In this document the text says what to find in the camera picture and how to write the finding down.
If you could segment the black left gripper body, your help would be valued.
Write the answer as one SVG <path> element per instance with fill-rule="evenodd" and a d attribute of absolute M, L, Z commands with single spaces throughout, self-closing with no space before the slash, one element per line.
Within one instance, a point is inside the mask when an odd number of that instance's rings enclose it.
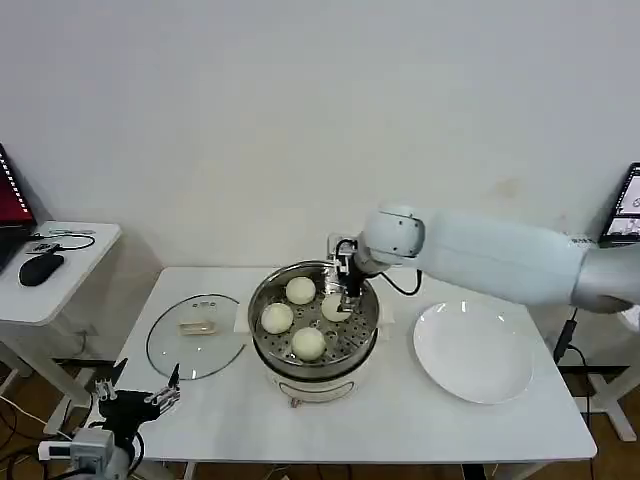
<path fill-rule="evenodd" d="M 146 401 L 150 396 L 148 392 L 118 391 L 115 399 L 100 400 L 102 427 L 116 437 L 134 437 L 142 424 L 160 417 L 160 407 Z"/>

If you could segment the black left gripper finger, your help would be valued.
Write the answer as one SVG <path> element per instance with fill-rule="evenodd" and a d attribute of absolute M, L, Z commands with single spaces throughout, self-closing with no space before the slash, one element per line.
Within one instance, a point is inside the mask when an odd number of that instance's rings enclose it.
<path fill-rule="evenodd" d="M 179 366 L 177 363 L 169 377 L 168 383 L 165 387 L 157 391 L 156 393 L 147 396 L 144 399 L 146 405 L 152 406 L 158 410 L 160 415 L 164 414 L 173 405 L 180 400 L 180 375 Z"/>
<path fill-rule="evenodd" d="M 115 400 L 117 397 L 115 385 L 120 378 L 126 364 L 127 358 L 122 359 L 118 363 L 111 366 L 111 369 L 104 373 L 102 376 L 98 376 L 94 382 L 95 393 L 99 400 Z"/>

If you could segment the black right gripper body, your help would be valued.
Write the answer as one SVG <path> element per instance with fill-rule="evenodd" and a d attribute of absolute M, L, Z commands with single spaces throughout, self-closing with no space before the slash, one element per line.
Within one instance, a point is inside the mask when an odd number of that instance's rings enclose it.
<path fill-rule="evenodd" d="M 346 275 L 346 292 L 348 296 L 360 296 L 364 274 L 357 265 L 355 259 L 348 260 L 348 273 Z"/>

